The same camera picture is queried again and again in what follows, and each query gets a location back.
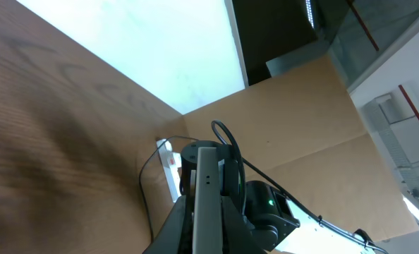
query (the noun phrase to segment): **black cable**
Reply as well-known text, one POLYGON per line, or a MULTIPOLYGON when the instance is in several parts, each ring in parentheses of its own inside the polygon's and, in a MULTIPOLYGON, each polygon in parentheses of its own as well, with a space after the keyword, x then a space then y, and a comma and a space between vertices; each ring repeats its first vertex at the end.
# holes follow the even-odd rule
POLYGON ((235 159, 238 162, 239 176, 241 178, 241 214, 244 215, 247 193, 245 191, 245 171, 244 171, 243 157, 241 156, 241 151, 239 150, 238 143, 236 142, 235 138, 233 137, 229 129, 219 120, 213 120, 211 122, 212 131, 224 145, 228 145, 228 144, 225 141, 225 139, 219 134, 219 131, 217 131, 216 126, 220 127, 220 129, 223 130, 227 138, 229 138, 231 146, 233 147, 234 152, 235 152, 235 159))
MULTIPOLYGON (((227 135, 227 138, 229 138, 231 144, 236 144, 236 147, 239 150, 238 144, 236 143, 236 141, 234 140, 232 134, 230 133, 230 131, 226 128, 226 126, 218 121, 215 120, 213 122, 216 122, 216 124, 218 126, 221 127, 221 129, 225 132, 225 134, 227 135)), ((223 144, 227 144, 227 142, 225 141, 225 139, 219 134, 219 132, 216 130, 213 122, 211 122, 211 127, 212 130, 214 131, 214 134, 216 134, 217 138, 223 143, 223 144)), ((365 248, 371 248, 373 250, 377 250, 380 251, 382 253, 388 254, 388 252, 386 250, 384 250, 383 248, 374 246, 374 243, 371 243, 369 241, 361 241, 360 239, 357 239, 355 236, 353 236, 352 234, 340 229, 339 227, 325 221, 322 219, 321 216, 316 216, 316 214, 313 214, 308 208, 306 208, 304 205, 302 205, 294 196, 292 196, 288 191, 286 191, 283 187, 281 187, 276 181, 272 180, 270 177, 268 177, 265 173, 263 173, 261 170, 259 170, 257 167, 253 166, 248 160, 242 158, 242 162, 245 163, 247 166, 249 166, 251 169, 253 169, 255 172, 257 172, 259 175, 261 175, 261 177, 263 177, 264 179, 266 179, 267 181, 269 181, 273 186, 275 186, 275 188, 279 189, 279 191, 281 191, 286 197, 288 197, 292 202, 294 202, 297 207, 299 207, 302 211, 304 211, 304 213, 308 214, 308 216, 310 216, 312 219, 314 219, 315 221, 319 222, 320 225, 327 227, 328 229, 332 230, 333 232, 339 234, 340 236, 343 236, 359 245, 364 246, 365 248)))
POLYGON ((147 213, 147 219, 148 219, 148 227, 150 228, 150 240, 153 243, 154 240, 154 234, 153 234, 153 227, 152 227, 152 219, 150 218, 150 213, 148 211, 148 205, 147 205, 147 200, 145 199, 145 194, 144 194, 144 190, 142 189, 142 181, 141 181, 141 176, 142 173, 144 172, 144 168, 145 166, 147 166, 148 162, 153 158, 153 156, 158 152, 158 150, 169 140, 174 139, 174 138, 182 138, 182 139, 188 139, 188 140, 194 140, 194 141, 198 141, 197 138, 189 138, 189 137, 183 137, 183 136, 179 136, 179 135, 175 135, 172 136, 170 138, 167 138, 161 145, 159 145, 159 147, 152 153, 152 155, 150 155, 150 157, 145 161, 144 165, 142 166, 142 168, 140 169, 139 172, 139 187, 140 187, 140 194, 142 195, 142 201, 144 201, 144 206, 145 206, 145 211, 147 213))

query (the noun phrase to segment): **cardboard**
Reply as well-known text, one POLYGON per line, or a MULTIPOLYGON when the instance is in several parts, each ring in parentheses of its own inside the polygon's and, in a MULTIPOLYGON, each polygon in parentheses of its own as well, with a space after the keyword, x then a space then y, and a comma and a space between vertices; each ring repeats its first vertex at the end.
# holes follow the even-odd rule
POLYGON ((328 56, 184 118, 190 136, 209 140, 222 120, 243 157, 337 226, 374 241, 419 230, 328 56))

